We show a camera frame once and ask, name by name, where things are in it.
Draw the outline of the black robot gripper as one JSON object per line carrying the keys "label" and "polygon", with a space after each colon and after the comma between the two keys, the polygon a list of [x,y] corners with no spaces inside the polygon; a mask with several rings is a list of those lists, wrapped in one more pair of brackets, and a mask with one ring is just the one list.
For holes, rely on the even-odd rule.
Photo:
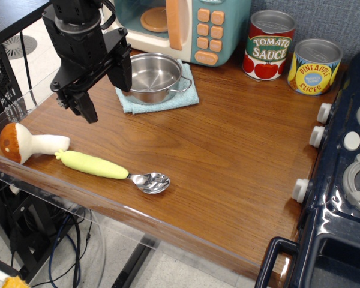
{"label": "black robot gripper", "polygon": [[88,90],[104,75],[124,92],[132,86],[131,46],[128,31],[121,27],[110,32],[104,29],[115,15],[102,23],[101,5],[49,5],[42,19],[61,66],[50,88],[58,103],[71,108],[89,124],[98,121]]}

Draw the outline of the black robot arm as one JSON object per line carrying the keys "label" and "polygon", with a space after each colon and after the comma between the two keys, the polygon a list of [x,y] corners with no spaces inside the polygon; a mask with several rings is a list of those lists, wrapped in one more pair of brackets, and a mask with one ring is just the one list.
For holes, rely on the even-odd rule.
{"label": "black robot arm", "polygon": [[127,29],[106,32],[116,20],[115,6],[110,1],[52,1],[42,18],[61,60],[51,90],[61,107],[97,122],[89,89],[104,76],[125,92],[132,85]]}

